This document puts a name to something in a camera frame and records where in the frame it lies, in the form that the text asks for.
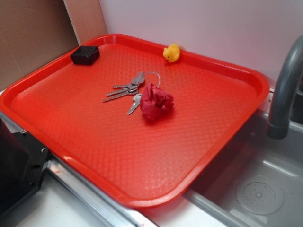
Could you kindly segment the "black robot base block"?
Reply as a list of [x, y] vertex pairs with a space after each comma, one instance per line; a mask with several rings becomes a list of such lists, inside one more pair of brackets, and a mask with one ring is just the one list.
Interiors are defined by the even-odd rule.
[[1, 218], [40, 190], [49, 156], [49, 149], [29, 132], [12, 133], [0, 122]]

